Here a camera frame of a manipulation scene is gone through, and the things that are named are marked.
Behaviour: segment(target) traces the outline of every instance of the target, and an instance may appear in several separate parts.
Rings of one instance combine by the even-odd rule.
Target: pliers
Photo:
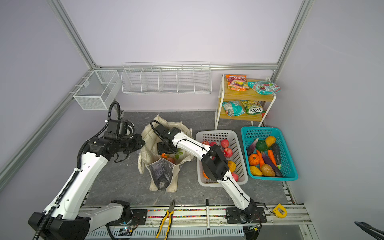
[[[163,228],[163,224],[164,222],[167,220],[167,218],[169,217],[169,224],[168,224],[168,229],[167,229],[167,233],[166,233],[166,237],[164,238],[164,240],[167,240],[167,237],[168,237],[168,234],[169,234],[169,229],[170,229],[170,226],[172,224],[172,216],[173,216],[173,208],[175,207],[175,200],[173,200],[170,205],[169,205],[169,209],[167,210],[167,213],[165,214],[165,216],[163,217],[163,220],[161,220],[161,224],[159,226],[159,229],[157,230],[157,233],[156,233],[156,238],[159,238],[160,236],[160,233],[161,233],[161,228]]]

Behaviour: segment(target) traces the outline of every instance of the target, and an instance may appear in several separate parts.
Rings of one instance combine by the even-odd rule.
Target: wire basket
[[[220,145],[220,142],[224,139],[227,139],[229,141],[229,148],[232,149],[233,152],[233,155],[231,157],[227,157],[227,160],[233,161],[236,164],[236,169],[234,173],[239,176],[237,184],[246,184],[248,182],[247,169],[245,168],[243,154],[241,152],[241,147],[236,133],[230,130],[215,130],[198,132],[196,134],[196,141],[217,142],[221,150],[223,150],[224,148]],[[212,181],[204,177],[203,165],[201,164],[200,160],[197,160],[197,180],[199,181],[200,185],[204,187],[221,186],[221,184],[219,184],[218,182]]]
[[[73,97],[84,110],[108,110],[120,87],[117,71],[93,70]]]
[[[126,94],[212,91],[209,65],[128,65],[121,73],[121,82]]]
[[[262,180],[273,180],[273,181],[295,181],[298,178],[296,167],[293,164],[291,154],[289,153],[288,146],[285,143],[283,133],[280,129],[275,127],[242,127],[241,136],[243,138],[244,154],[247,154],[247,148],[253,143],[256,138],[265,140],[269,136],[276,138],[276,143],[280,147],[281,155],[281,173],[283,177],[257,177],[251,174],[249,169],[249,162],[247,159],[248,174],[251,178],[262,179]]]

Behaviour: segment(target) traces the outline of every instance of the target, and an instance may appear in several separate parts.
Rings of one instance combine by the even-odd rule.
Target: table surface
[[[156,115],[168,122],[183,122],[192,128],[193,137],[200,131],[214,129],[215,112],[125,112],[122,120],[129,120],[135,125],[136,133],[141,133],[150,120]],[[250,126],[249,121],[221,119],[218,129],[233,130],[237,133],[242,147],[240,130]],[[139,151],[133,152],[120,163],[109,161],[96,177],[89,196],[85,202],[87,206],[106,205],[112,200],[123,200],[131,206],[169,205],[175,199],[177,205],[205,205],[209,199],[210,205],[233,205],[232,199],[222,187],[203,187],[197,180],[196,160],[186,162],[180,167],[177,192],[150,191],[151,177],[148,170],[139,173],[137,167]],[[255,202],[266,204],[288,204],[280,181],[266,181],[248,178],[248,182],[241,188]]]

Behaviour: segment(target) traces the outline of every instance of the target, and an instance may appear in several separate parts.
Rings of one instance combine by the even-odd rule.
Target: yellow tape measure
[[[287,216],[287,210],[281,204],[278,204],[273,212],[276,214],[276,217],[279,218],[285,218]]]

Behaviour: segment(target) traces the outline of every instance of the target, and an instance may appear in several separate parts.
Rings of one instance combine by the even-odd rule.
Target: brown potato
[[[262,171],[263,175],[265,177],[274,177],[275,176],[275,171],[273,170],[273,168],[271,166],[269,166],[268,164],[264,164],[260,170]]]

